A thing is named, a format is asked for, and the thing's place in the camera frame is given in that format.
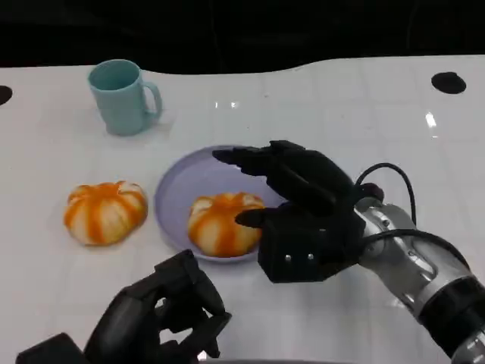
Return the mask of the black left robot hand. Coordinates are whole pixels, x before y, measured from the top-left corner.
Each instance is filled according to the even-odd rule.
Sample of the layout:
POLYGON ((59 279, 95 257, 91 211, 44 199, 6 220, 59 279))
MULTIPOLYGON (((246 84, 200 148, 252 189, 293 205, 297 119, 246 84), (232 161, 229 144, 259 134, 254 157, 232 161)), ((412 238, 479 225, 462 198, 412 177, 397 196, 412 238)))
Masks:
POLYGON ((90 363, 196 363, 221 354, 217 336, 232 315, 186 249, 123 288, 84 349, 90 363))

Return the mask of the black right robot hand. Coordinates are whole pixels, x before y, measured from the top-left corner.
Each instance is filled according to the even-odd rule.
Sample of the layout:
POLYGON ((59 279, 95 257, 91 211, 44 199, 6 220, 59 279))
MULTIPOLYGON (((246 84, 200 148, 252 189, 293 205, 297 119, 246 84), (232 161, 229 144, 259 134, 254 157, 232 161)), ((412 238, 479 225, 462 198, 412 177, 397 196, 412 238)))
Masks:
POLYGON ((219 162, 235 165, 243 174, 265 177, 266 184, 286 199, 277 209, 244 212, 239 224, 261 228, 269 221, 283 220, 319 228, 359 225, 354 213, 355 185, 352 179, 324 154, 287 140, 272 140, 268 146, 237 146, 216 149, 219 162))

